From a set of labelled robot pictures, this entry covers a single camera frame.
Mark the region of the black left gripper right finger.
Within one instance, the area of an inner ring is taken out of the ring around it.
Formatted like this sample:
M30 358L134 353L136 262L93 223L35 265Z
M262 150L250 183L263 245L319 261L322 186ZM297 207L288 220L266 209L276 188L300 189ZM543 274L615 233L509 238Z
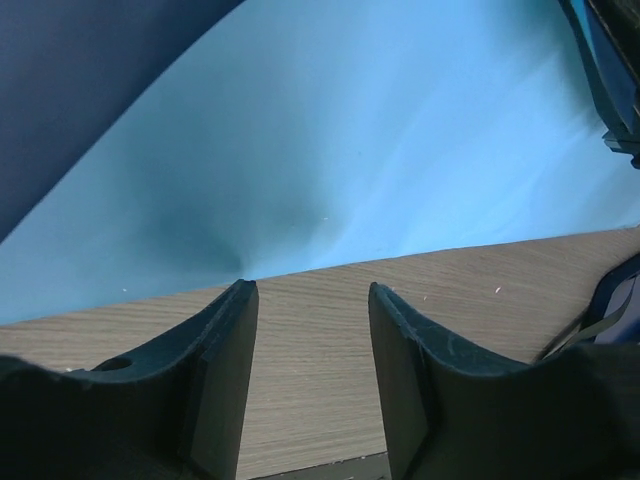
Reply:
M526 364L423 316L388 287L369 321L395 479L639 474L639 349L577 344Z

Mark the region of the large blue wrapping paper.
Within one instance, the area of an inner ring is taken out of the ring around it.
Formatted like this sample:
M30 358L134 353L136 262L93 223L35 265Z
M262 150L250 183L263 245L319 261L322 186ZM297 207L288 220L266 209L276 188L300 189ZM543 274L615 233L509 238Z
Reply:
M1 320L639 222L556 1L1 5Z

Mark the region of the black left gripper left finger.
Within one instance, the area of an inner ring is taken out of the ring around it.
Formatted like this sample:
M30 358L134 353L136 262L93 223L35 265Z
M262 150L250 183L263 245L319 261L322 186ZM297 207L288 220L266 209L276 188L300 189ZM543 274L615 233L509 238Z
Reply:
M5 479L232 479L258 289L240 280L191 318L91 370L1 359Z

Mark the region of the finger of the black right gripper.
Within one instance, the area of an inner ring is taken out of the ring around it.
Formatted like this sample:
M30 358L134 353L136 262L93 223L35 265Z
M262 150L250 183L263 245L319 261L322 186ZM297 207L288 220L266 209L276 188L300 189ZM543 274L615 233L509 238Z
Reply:
M639 166L639 2L562 1L597 113L605 145Z

